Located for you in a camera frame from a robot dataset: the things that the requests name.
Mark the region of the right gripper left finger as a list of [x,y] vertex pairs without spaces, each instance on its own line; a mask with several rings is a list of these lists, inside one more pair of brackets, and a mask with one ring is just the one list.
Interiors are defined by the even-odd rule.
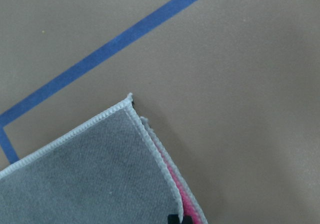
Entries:
[[168,224],[180,224],[180,219],[178,214],[169,214],[167,216]]

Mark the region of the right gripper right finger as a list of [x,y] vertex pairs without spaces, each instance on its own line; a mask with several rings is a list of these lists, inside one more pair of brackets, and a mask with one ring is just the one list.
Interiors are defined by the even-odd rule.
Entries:
[[190,215],[184,215],[181,224],[193,224],[193,218]]

